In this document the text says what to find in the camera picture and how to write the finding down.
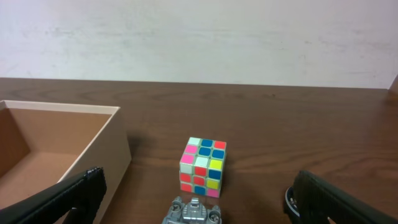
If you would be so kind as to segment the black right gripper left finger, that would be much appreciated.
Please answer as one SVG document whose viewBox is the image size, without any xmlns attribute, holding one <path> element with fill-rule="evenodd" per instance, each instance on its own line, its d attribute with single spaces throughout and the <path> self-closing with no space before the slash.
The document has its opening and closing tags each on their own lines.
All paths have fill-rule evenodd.
<svg viewBox="0 0 398 224">
<path fill-rule="evenodd" d="M 92 167 L 23 201 L 1 209 L 1 223 L 93 223 L 107 186 L 102 167 Z"/>
</svg>

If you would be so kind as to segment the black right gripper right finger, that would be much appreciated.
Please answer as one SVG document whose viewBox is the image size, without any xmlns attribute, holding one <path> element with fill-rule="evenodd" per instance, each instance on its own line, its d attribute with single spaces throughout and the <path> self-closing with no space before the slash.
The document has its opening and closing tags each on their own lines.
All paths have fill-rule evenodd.
<svg viewBox="0 0 398 224">
<path fill-rule="evenodd" d="M 293 223 L 397 223 L 317 175 L 301 170 L 292 186 Z"/>
</svg>

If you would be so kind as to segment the red and grey toy truck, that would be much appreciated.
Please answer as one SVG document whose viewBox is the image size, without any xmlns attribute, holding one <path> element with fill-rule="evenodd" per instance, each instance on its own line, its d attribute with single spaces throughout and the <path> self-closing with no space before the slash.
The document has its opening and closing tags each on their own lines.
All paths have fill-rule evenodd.
<svg viewBox="0 0 398 224">
<path fill-rule="evenodd" d="M 162 220 L 162 224 L 222 224 L 222 222 L 221 209 L 218 205 L 207 209 L 196 197 L 188 203 L 183 203 L 181 197 L 176 197 Z"/>
</svg>

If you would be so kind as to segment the multicoloured puzzle cube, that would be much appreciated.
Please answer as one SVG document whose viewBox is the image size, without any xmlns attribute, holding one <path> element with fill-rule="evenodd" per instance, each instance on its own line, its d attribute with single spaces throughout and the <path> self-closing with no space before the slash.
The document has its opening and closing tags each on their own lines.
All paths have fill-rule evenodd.
<svg viewBox="0 0 398 224">
<path fill-rule="evenodd" d="M 218 198 L 226 164 L 224 141 L 190 137 L 179 162 L 180 189 Z"/>
</svg>

